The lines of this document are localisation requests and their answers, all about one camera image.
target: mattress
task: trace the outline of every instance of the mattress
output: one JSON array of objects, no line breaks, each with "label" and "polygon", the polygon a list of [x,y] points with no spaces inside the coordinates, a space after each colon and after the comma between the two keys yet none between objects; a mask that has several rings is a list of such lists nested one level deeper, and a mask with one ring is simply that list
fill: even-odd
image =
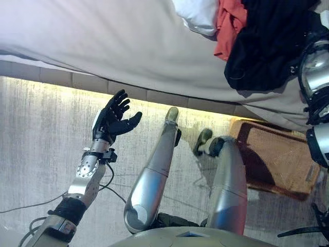
[{"label": "mattress", "polygon": [[[297,79],[273,92],[237,92],[216,43],[189,31],[171,0],[2,1],[0,54],[16,55],[119,82],[238,102],[261,118],[305,130]],[[329,9],[322,0],[316,11]]]}]

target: robotic hand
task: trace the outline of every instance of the robotic hand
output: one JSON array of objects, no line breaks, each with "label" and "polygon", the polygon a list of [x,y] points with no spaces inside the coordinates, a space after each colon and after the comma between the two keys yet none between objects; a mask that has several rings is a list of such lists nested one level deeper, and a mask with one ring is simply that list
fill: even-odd
[{"label": "robotic hand", "polygon": [[72,240],[84,212],[98,194],[106,170],[105,164],[116,161],[114,149],[109,147],[117,135],[133,130],[141,120],[141,112],[122,120],[123,113],[129,109],[130,101],[126,98],[127,93],[121,90],[98,112],[93,124],[93,143],[82,155],[68,193],[54,211],[48,212],[49,216],[27,247],[67,246]]}]

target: floor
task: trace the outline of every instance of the floor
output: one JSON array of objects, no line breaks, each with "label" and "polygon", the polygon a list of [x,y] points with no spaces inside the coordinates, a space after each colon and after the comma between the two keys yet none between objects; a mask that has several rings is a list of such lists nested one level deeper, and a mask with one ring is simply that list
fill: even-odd
[{"label": "floor", "polygon": [[[82,149],[90,144],[94,116],[110,97],[0,77],[0,211],[44,202],[68,189]],[[169,107],[140,100],[131,102],[127,117],[142,111],[141,123],[134,131],[119,136],[113,145],[118,159],[113,164],[116,176],[111,188],[124,198],[128,197],[152,152]],[[182,138],[174,151],[160,211],[200,223],[207,216],[209,185],[215,164],[206,158],[196,158],[191,149],[205,127],[211,128],[215,135],[227,134],[232,116],[186,108],[179,110]],[[278,246],[325,244],[321,234],[276,237],[283,231],[316,224],[310,204],[316,202],[321,209],[326,208],[325,184],[326,178],[321,179],[305,202],[248,190],[245,235]],[[45,216],[59,201],[0,214],[0,240],[6,231],[15,232],[17,236],[26,233],[33,219]],[[122,201],[112,192],[100,192],[85,213],[70,246],[106,247],[128,237],[123,208]]]}]

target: red cloth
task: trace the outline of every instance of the red cloth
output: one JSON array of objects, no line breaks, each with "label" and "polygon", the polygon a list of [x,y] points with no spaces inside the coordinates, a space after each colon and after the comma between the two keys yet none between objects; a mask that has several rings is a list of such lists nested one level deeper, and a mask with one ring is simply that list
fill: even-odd
[{"label": "red cloth", "polygon": [[227,61],[237,34],[247,23],[247,10],[241,0],[219,0],[217,45],[214,55]]}]

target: black cloth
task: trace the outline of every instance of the black cloth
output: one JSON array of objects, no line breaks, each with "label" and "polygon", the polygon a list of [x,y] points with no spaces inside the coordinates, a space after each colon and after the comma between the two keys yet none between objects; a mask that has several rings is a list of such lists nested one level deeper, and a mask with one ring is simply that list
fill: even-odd
[{"label": "black cloth", "polygon": [[224,72],[230,86],[253,91],[281,87],[299,62],[315,17],[308,8],[317,1],[243,0],[247,26],[237,35]]}]

